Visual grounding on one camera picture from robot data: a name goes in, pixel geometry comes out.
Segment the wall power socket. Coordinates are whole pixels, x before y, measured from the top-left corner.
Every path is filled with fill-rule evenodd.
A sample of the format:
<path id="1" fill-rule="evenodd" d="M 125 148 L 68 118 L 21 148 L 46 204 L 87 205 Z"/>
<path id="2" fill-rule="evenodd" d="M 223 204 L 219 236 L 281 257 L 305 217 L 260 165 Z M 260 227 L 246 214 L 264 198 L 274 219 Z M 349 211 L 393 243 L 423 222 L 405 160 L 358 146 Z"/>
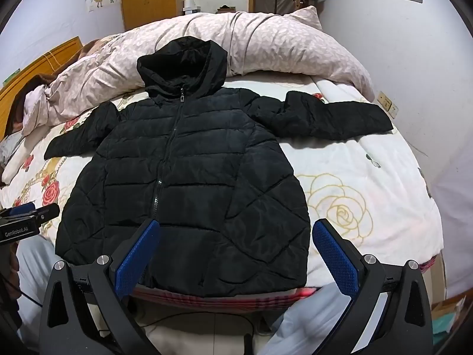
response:
<path id="1" fill-rule="evenodd" d="M 377 102 L 392 119 L 396 118 L 399 112 L 398 107 L 382 91 L 378 93 Z"/>

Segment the white long pillow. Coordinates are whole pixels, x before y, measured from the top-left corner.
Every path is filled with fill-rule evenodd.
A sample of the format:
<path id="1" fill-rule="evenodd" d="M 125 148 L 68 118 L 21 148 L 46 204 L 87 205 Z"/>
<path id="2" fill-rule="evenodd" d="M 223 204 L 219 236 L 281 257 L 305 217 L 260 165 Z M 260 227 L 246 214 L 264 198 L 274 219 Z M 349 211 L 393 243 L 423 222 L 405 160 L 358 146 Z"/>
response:
<path id="1" fill-rule="evenodd" d="M 14 153 L 10 156 L 7 165 L 4 167 L 1 174 L 1 182 L 5 185 L 9 185 L 13 178 L 18 174 L 18 171 L 26 163 L 26 160 L 30 157 L 32 150 L 44 137 L 43 134 L 32 132 L 29 136 L 22 139 L 15 149 Z"/>

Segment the pink patterned duvet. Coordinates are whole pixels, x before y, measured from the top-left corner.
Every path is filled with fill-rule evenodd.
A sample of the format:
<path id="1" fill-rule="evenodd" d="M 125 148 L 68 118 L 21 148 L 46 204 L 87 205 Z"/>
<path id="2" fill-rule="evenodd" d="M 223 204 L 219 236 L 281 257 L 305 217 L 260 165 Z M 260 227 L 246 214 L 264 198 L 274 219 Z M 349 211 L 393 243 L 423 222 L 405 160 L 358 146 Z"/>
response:
<path id="1" fill-rule="evenodd" d="M 314 6 L 290 14 L 197 13 L 152 22 L 99 40 L 46 86 L 26 94 L 22 133 L 72 120 L 103 101 L 143 86 L 138 57 L 174 39 L 213 40 L 228 53 L 227 76 L 277 71 L 350 83 L 369 101 L 374 86 L 366 68 L 321 27 Z"/>

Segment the wooden headboard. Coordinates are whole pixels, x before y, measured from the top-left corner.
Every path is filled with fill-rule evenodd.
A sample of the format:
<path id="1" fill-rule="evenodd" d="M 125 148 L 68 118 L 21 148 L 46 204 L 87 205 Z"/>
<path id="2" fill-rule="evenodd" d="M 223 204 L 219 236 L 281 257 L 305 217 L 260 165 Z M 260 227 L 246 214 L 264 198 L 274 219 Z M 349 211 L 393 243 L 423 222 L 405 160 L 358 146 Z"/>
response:
<path id="1" fill-rule="evenodd" d="M 81 48 L 82 42 L 79 36 L 61 43 L 30 63 L 1 89 L 1 136 L 5 134 L 14 98 L 25 84 L 35 75 L 52 75 Z"/>

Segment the grey cloth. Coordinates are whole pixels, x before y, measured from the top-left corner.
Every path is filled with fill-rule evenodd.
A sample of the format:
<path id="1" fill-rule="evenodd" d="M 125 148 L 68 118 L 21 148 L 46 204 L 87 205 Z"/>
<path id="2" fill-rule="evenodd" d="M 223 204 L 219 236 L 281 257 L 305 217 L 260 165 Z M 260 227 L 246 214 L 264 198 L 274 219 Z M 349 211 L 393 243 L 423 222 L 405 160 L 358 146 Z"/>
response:
<path id="1" fill-rule="evenodd" d="M 0 165 L 2 168 L 6 167 L 12 155 L 18 150 L 24 135 L 21 131 L 17 131 L 8 135 L 0 143 Z"/>

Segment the black hooded puffer jacket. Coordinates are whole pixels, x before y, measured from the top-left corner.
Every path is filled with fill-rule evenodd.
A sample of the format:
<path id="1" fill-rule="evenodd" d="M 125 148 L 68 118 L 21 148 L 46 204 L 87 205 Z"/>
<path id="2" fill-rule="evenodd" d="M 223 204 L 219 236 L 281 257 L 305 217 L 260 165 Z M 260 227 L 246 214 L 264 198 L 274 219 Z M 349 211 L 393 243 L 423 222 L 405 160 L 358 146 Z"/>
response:
<path id="1" fill-rule="evenodd" d="M 91 157 L 63 208 L 58 256 L 90 264 L 153 219 L 145 287 L 213 297 L 305 285 L 310 217 L 280 140 L 345 141 L 392 123 L 373 104 L 227 88 L 226 67 L 215 42 L 173 40 L 137 61 L 146 99 L 100 104 L 50 142 L 46 159 Z"/>

